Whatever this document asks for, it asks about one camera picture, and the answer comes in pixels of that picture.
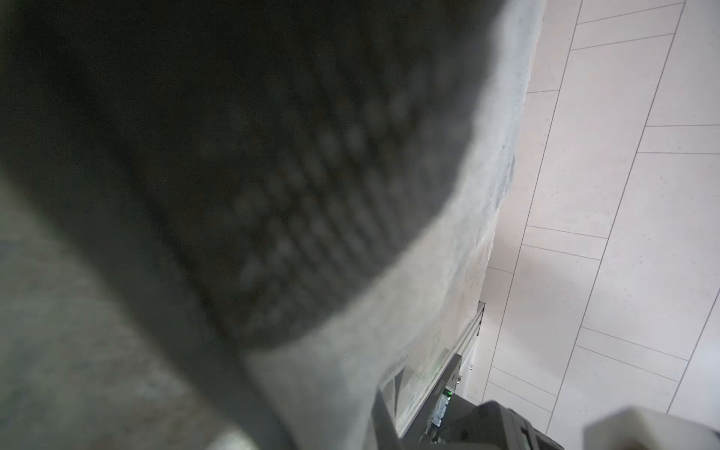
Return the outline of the grey laptop bag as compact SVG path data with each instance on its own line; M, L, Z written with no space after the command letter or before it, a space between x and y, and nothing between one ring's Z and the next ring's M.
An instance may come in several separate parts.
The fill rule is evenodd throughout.
M5 1L1 446L402 448L542 1Z

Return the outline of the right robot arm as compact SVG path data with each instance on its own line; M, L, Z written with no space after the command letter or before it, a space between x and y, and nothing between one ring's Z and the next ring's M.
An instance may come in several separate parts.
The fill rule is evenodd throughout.
M719 432L653 410L628 407L584 425L549 424L491 400L474 405L443 388L402 449L717 449Z

